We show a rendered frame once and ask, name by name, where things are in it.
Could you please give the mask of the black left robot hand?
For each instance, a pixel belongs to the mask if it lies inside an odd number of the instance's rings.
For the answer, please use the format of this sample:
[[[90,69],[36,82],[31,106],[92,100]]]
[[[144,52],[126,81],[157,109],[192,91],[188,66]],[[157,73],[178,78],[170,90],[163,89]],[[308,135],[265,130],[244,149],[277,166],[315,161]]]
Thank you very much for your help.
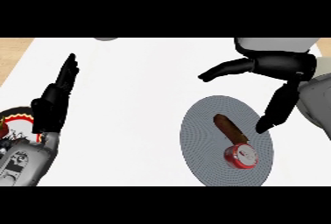
[[[42,97],[31,101],[33,133],[61,132],[68,114],[68,99],[79,74],[77,55],[71,53],[61,67],[56,82],[46,87]]]

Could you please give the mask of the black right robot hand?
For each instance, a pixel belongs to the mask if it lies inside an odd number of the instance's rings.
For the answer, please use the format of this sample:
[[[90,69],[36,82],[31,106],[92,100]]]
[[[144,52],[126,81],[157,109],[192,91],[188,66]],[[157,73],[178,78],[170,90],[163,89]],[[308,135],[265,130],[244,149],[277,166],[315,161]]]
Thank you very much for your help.
[[[228,74],[250,72],[285,81],[285,84],[274,93],[265,114],[256,124],[256,132],[262,134],[285,122],[299,102],[299,84],[312,79],[315,71],[315,55],[309,53],[263,52],[248,58],[223,62],[207,70],[198,78],[209,82]]]

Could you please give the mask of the black patterned bowl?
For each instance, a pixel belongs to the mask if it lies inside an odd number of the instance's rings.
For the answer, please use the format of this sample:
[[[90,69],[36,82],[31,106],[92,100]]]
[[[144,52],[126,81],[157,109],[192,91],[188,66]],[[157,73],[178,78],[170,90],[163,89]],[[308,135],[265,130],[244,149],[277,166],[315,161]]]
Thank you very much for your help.
[[[42,141],[42,136],[33,133],[34,114],[30,107],[16,107],[0,112],[0,119],[5,118],[5,123],[9,128],[6,135],[12,139],[24,137],[33,142]]]

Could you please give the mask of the red can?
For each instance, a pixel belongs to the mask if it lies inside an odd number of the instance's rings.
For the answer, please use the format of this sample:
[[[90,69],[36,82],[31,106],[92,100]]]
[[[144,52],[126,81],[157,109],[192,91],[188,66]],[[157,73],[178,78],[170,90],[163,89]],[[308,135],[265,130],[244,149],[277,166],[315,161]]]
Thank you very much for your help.
[[[223,153],[223,158],[228,165],[234,169],[250,170],[259,163],[256,149],[248,143],[238,143],[231,146]]]

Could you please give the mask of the pale grey appliance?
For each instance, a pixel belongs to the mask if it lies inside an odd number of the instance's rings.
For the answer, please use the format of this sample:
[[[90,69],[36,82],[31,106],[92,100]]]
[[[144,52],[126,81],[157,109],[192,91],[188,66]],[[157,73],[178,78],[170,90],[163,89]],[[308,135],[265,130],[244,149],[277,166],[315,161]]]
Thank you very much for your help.
[[[243,51],[285,51],[303,53],[318,38],[235,38],[235,47]]]

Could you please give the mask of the round grey placemat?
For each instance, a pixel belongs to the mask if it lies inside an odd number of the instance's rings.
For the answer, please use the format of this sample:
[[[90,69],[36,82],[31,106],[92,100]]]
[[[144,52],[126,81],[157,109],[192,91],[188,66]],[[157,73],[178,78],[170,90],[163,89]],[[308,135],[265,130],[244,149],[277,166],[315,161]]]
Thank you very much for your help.
[[[228,165],[223,153],[234,143],[215,125],[216,115],[229,118],[248,138],[259,158],[253,169]],[[260,186],[265,183],[275,151],[269,132],[256,132],[259,120],[260,116],[250,106],[229,96],[206,97],[191,106],[181,126],[181,150],[191,172],[207,186]]]

